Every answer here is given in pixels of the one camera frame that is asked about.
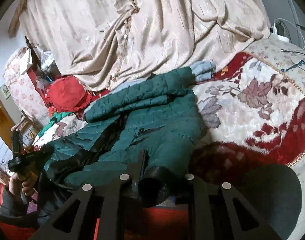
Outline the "person's left hand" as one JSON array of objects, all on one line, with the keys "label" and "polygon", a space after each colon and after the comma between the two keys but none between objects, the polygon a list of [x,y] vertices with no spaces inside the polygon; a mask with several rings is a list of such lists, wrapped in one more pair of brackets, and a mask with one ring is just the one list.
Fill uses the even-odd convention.
[{"label": "person's left hand", "polygon": [[12,174],[8,184],[8,190],[13,195],[16,202],[22,203],[21,194],[31,197],[35,193],[34,185],[38,180],[38,176],[31,171],[25,175],[18,173]]}]

